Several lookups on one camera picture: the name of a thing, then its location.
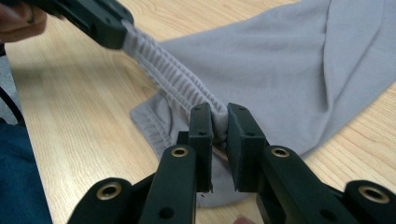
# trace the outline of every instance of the blue jeans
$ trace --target blue jeans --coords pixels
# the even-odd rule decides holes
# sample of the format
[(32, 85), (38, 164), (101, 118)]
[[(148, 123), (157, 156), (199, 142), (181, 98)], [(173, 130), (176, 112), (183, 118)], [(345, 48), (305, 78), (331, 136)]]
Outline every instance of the blue jeans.
[(52, 223), (26, 128), (0, 123), (0, 223)]

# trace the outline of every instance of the wood grain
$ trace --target wood grain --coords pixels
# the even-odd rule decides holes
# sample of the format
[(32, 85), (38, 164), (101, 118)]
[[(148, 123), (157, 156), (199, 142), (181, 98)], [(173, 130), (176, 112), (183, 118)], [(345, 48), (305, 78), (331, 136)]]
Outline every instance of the wood grain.
[[(242, 21), (292, 1), (121, 1), (135, 25), (158, 40)], [(136, 183), (158, 161), (129, 118), (156, 87), (122, 52), (99, 47), (67, 21), (49, 19), (44, 35), (7, 45), (23, 114), (54, 223), (65, 223), (83, 194), (110, 176)], [(305, 158), (338, 189), (369, 179), (396, 190), (396, 85)], [(197, 223), (262, 223), (254, 198), (199, 209)]]

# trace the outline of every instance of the handheld tool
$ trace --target handheld tool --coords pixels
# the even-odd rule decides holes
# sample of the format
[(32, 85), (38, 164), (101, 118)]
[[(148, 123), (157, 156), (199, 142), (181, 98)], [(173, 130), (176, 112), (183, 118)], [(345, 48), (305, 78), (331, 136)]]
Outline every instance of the handheld tool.
[[(12, 7), (18, 0), (0, 0)], [(122, 20), (134, 24), (131, 12), (115, 0), (23, 0), (37, 6), (53, 16), (64, 16), (82, 32), (101, 46), (121, 49), (126, 29)]]

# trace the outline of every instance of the human hand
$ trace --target human hand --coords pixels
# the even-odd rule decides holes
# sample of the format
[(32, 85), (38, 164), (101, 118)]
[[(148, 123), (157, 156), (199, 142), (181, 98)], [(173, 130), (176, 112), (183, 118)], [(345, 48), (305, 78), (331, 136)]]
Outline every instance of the human hand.
[(239, 216), (233, 224), (254, 224), (254, 222), (247, 217)]
[(40, 35), (46, 23), (47, 13), (38, 7), (22, 2), (13, 7), (0, 4), (0, 44)]

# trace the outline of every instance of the gray garment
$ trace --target gray garment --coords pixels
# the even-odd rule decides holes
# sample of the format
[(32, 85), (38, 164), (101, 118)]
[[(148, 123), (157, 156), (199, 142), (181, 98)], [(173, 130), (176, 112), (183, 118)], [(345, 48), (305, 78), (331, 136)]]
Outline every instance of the gray garment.
[[(218, 142), (226, 105), (247, 107), (272, 145), (300, 155), (319, 147), (395, 79), (396, 2), (305, 0), (247, 21), (156, 43), (125, 23), (127, 54), (162, 90), (132, 110), (161, 157), (192, 106), (209, 102)], [(213, 194), (198, 205), (239, 200), (227, 165), (215, 156)]]

